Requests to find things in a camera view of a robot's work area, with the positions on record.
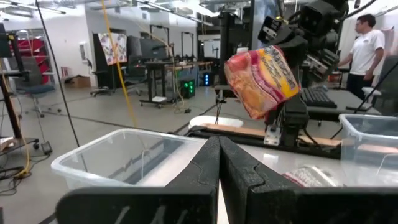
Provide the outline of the cardboard box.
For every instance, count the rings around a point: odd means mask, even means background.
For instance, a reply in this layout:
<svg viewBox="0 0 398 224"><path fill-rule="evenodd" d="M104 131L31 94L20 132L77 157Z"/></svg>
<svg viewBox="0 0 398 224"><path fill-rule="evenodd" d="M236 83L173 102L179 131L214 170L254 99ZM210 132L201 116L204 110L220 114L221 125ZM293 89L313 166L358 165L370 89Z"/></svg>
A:
<svg viewBox="0 0 398 224"><path fill-rule="evenodd" d="M91 86L90 78L77 75L64 80L64 86L67 88L89 88Z"/></svg>

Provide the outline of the maroon Maruchan noodle pack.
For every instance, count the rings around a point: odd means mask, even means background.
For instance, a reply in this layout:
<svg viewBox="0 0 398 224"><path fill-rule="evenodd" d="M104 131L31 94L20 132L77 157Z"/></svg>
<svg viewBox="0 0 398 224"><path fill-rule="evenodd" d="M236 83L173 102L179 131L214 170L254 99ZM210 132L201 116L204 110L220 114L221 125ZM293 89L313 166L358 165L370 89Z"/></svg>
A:
<svg viewBox="0 0 398 224"><path fill-rule="evenodd" d="M317 166L302 166L282 175L304 187L339 187L343 185L331 173Z"/></svg>

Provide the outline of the orange-red Maruchan noodle pack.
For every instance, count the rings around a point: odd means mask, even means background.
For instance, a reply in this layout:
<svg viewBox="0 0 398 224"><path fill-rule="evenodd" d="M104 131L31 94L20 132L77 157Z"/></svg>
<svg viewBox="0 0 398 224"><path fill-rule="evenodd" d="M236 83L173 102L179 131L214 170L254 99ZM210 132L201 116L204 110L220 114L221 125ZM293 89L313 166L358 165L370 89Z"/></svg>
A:
<svg viewBox="0 0 398 224"><path fill-rule="evenodd" d="M297 83L282 50L267 46L233 55L224 63L226 80L252 119L297 95Z"/></svg>

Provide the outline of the floral cloth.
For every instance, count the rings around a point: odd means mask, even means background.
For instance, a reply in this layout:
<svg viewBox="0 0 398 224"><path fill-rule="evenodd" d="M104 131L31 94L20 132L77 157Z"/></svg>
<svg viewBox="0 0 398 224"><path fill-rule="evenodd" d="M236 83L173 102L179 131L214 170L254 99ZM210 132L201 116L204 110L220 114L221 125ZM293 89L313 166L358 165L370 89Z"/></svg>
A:
<svg viewBox="0 0 398 224"><path fill-rule="evenodd" d="M127 62L127 35L117 33L98 34L107 65L114 65L116 61Z"/></svg>

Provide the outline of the person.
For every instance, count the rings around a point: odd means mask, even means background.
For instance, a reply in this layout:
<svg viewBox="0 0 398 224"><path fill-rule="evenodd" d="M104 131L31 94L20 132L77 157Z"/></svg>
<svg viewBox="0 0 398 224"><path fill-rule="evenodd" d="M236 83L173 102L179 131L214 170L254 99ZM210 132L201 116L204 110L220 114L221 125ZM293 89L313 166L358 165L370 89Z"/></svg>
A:
<svg viewBox="0 0 398 224"><path fill-rule="evenodd" d="M374 70L384 55L385 37L381 31L373 29L375 24L376 18L372 14L357 18L355 31L359 37L355 39L349 54L338 64L338 67L351 64L346 89L362 100L362 88L372 85Z"/></svg>

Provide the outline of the blue-grey office chair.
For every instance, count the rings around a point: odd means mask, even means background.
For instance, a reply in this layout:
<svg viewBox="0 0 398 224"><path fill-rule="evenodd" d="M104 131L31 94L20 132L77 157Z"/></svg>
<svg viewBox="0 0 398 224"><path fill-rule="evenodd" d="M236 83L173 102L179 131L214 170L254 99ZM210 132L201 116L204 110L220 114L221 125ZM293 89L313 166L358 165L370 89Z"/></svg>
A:
<svg viewBox="0 0 398 224"><path fill-rule="evenodd" d="M30 98L34 102L33 110L43 118L42 108L39 98L43 98L51 92L55 91L53 83L43 83L43 75L40 72L36 59L33 57L22 57L22 64L28 71L27 76L16 79L16 91L20 96Z"/></svg>

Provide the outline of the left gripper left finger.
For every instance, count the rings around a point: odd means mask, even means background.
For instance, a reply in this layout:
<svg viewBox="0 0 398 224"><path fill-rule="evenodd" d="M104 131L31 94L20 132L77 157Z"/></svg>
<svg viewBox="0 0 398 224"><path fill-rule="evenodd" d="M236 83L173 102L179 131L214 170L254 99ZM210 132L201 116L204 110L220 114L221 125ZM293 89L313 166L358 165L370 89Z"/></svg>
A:
<svg viewBox="0 0 398 224"><path fill-rule="evenodd" d="M164 187L85 187L64 195L58 224L216 224L220 140L212 137Z"/></svg>

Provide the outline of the red shelving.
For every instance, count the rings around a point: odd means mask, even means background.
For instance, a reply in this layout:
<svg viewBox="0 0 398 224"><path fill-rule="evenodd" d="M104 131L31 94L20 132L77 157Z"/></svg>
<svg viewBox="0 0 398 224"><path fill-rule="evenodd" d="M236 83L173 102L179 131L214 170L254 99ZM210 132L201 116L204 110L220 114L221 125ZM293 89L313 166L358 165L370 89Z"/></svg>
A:
<svg viewBox="0 0 398 224"><path fill-rule="evenodd" d="M53 85L52 65L42 29L12 30L22 64L28 77L18 79L20 86Z"/></svg>

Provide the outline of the tall black equipment rack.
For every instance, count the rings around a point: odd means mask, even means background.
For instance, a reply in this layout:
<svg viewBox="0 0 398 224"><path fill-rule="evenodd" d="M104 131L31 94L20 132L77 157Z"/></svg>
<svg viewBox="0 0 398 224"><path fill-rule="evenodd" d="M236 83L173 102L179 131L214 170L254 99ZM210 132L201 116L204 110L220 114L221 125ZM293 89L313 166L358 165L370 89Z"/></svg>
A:
<svg viewBox="0 0 398 224"><path fill-rule="evenodd" d="M224 64L239 47L251 48L254 0L229 2L220 8L220 67L215 87L227 87Z"/></svg>

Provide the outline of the black keyboard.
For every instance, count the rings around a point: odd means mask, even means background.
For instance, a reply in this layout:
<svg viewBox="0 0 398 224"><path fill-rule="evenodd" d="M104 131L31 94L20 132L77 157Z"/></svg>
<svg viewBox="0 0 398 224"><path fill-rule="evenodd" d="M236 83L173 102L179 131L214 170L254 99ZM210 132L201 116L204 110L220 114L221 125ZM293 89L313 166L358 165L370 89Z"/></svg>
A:
<svg viewBox="0 0 398 224"><path fill-rule="evenodd" d="M326 91L319 88L303 88L301 98L307 106L337 108L336 103L328 97Z"/></svg>

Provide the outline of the wooden table board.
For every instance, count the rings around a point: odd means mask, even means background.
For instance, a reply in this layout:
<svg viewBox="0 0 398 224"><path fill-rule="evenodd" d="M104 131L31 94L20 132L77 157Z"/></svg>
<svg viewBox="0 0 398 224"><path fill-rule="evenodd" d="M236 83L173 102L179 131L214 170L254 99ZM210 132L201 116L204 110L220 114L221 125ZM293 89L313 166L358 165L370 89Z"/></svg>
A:
<svg viewBox="0 0 398 224"><path fill-rule="evenodd" d="M260 129L249 129L249 128L237 128L234 126L225 126L225 125L219 125L219 124L202 124L201 127L206 127L211 130L217 130L217 131L229 131L232 133L238 133L238 134L248 134L252 135L255 137L261 137L264 139L266 136L266 132L264 130ZM326 139L326 138L317 138L313 137L313 139L321 144L321 145L326 145L326 146L337 146L341 143L340 140L334 140L334 139Z"/></svg>

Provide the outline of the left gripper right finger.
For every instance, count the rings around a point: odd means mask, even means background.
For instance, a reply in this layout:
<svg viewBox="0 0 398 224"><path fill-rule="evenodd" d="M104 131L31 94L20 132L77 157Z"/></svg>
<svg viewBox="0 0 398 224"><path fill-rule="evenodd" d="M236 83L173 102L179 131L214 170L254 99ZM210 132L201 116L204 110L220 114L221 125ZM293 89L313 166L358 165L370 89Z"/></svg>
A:
<svg viewBox="0 0 398 224"><path fill-rule="evenodd" d="M304 187L220 138L229 224L398 224L398 189Z"/></svg>

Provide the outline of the grey chair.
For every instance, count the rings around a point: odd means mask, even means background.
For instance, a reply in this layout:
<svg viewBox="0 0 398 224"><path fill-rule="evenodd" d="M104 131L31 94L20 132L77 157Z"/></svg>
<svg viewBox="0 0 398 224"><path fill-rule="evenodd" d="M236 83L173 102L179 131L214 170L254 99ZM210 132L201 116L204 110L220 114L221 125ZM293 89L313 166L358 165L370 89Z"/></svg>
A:
<svg viewBox="0 0 398 224"><path fill-rule="evenodd" d="M384 60L376 90L368 98L382 115L398 114L398 55L387 56Z"/></svg>

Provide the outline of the black rolling stand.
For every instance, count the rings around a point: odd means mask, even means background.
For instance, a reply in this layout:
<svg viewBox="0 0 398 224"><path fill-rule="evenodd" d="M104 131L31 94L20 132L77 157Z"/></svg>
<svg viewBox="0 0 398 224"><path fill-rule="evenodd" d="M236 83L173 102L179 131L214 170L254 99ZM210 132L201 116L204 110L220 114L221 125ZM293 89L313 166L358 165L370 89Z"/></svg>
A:
<svg viewBox="0 0 398 224"><path fill-rule="evenodd" d="M3 69L1 69L1 74L0 74L0 89L3 93L3 99L1 99L1 101L3 101L6 105L12 130L14 133L14 136L7 141L7 143L12 143L12 146L8 145L6 147L0 145L0 148L2 149L2 151L0 151L0 156L6 155L16 149L20 149L23 146L27 146L29 144L33 144L34 149L38 149L41 147L44 153L46 153L47 150L49 153L51 153L52 148L48 141L40 144L38 138L28 138L22 136L21 128L19 127L19 117L16 115L14 107L12 105L11 94L7 89L7 81L5 80L5 78L3 78L3 77L6 78L22 77L25 78L26 82L30 81L30 76L32 72L30 70L25 69L17 44L18 42L17 42L16 33L6 32L4 24L0 22L0 58L14 57L17 64L17 70L11 70L10 72L5 72Z"/></svg>

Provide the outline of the computer tower green lights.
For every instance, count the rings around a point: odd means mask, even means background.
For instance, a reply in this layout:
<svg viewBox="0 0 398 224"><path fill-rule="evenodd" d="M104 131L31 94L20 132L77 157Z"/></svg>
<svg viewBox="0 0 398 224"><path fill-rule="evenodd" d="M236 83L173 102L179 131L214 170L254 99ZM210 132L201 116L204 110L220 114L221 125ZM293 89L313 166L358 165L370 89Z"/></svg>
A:
<svg viewBox="0 0 398 224"><path fill-rule="evenodd" d="M181 80L181 95L184 99L189 99L195 96L195 81L192 80Z"/></svg>

